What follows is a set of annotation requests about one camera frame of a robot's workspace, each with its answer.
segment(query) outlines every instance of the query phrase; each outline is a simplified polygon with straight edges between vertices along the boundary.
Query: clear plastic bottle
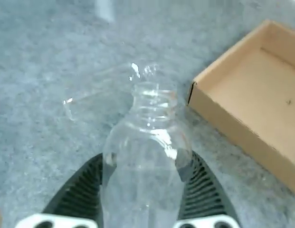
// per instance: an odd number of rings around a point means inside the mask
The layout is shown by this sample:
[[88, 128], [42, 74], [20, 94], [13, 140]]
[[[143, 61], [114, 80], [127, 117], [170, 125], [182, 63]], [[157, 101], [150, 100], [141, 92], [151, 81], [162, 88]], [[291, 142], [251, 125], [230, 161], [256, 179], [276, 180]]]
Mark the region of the clear plastic bottle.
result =
[[171, 228], [192, 175], [192, 150], [175, 119], [174, 91], [135, 85], [129, 114], [103, 151], [105, 228]]

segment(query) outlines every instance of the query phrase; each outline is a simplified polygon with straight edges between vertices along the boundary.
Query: black rubber grip pad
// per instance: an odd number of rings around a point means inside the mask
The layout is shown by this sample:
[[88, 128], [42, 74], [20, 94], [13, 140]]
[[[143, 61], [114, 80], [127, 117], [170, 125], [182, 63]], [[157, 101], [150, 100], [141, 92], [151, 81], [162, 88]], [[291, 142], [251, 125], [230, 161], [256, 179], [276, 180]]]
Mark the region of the black rubber grip pad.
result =
[[[193, 155], [193, 174], [185, 186], [178, 219], [229, 215], [239, 223], [234, 207], [215, 175], [199, 155]], [[99, 154], [63, 185], [43, 213], [92, 219], [102, 228], [101, 184], [102, 154]]]

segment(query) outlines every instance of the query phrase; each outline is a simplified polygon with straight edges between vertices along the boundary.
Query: bottle neck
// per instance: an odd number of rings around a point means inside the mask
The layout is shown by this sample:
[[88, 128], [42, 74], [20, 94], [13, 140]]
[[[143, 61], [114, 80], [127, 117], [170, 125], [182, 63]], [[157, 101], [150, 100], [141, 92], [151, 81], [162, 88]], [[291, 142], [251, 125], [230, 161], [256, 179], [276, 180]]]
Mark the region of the bottle neck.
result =
[[149, 123], [169, 122], [175, 118], [176, 105], [177, 99], [173, 91], [140, 85], [133, 92], [131, 114]]

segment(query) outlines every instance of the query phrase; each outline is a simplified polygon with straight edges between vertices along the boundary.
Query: gray carpet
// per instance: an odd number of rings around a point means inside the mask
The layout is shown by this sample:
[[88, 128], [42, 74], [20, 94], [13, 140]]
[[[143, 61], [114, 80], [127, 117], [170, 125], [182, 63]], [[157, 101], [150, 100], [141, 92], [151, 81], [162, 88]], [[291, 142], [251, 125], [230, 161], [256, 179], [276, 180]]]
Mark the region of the gray carpet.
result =
[[[158, 62], [181, 104], [191, 80], [264, 19], [295, 28], [295, 0], [0, 0], [0, 210], [3, 227], [41, 211], [131, 104], [127, 71]], [[74, 103], [67, 97], [94, 98]], [[199, 116], [181, 109], [193, 149], [244, 228], [295, 228], [295, 196]]]

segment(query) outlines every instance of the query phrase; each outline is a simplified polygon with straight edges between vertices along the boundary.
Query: crushed plastic bottle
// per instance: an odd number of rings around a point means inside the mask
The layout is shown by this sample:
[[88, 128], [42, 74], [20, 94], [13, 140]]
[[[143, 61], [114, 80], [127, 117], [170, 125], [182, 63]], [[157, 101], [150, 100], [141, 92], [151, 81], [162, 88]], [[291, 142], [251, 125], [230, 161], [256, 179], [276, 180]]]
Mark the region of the crushed plastic bottle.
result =
[[176, 93], [157, 83], [134, 86], [133, 106], [104, 146], [105, 228], [171, 228], [177, 220], [192, 150], [176, 105]]

